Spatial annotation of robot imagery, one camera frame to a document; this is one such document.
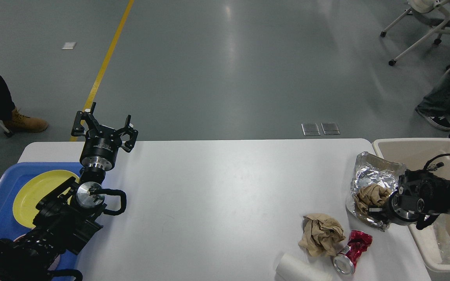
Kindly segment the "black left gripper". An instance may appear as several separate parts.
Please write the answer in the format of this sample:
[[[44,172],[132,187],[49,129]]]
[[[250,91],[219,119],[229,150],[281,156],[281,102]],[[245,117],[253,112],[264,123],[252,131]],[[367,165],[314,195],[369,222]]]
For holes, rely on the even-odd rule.
[[[85,137],[80,155],[83,167],[99,168],[110,171],[115,167],[118,150],[130,153],[138,138],[139,132],[134,129],[129,114],[123,128],[109,134],[107,127],[102,126],[94,117],[96,103],[84,111],[77,111],[71,130],[72,137]]]

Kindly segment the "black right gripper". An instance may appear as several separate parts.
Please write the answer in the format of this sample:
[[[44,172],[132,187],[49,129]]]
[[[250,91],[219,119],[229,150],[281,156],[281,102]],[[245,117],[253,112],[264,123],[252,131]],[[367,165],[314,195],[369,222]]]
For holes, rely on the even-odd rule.
[[[390,223],[407,226],[418,221],[419,215],[399,206],[398,191],[393,192],[384,206],[369,206],[369,216],[384,216]]]

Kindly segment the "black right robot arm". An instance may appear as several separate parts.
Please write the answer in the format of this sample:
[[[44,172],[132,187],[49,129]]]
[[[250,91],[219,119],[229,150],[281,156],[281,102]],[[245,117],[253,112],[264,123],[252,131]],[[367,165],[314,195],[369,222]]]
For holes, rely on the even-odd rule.
[[[398,190],[382,206],[370,205],[368,215],[385,223],[415,224],[419,231],[431,226],[440,215],[450,215],[450,180],[433,174],[444,165],[435,160],[447,156],[450,153],[435,156],[423,169],[407,169],[399,177]]]

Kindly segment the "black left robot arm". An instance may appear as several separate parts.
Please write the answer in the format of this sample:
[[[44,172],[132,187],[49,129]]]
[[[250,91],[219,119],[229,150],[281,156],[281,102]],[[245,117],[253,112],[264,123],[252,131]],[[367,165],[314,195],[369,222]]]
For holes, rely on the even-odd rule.
[[[115,167],[118,150],[131,152],[139,132],[131,115],[120,129],[101,125],[93,115],[95,105],[76,113],[71,130],[73,137],[85,137],[80,178],[68,178],[36,204],[34,228],[28,233],[15,240],[0,239],[0,281],[51,281],[63,276],[81,281],[80,270],[52,270],[52,264],[66,251],[82,251],[102,229],[96,222],[99,216],[125,212],[125,192],[106,189],[102,182]]]

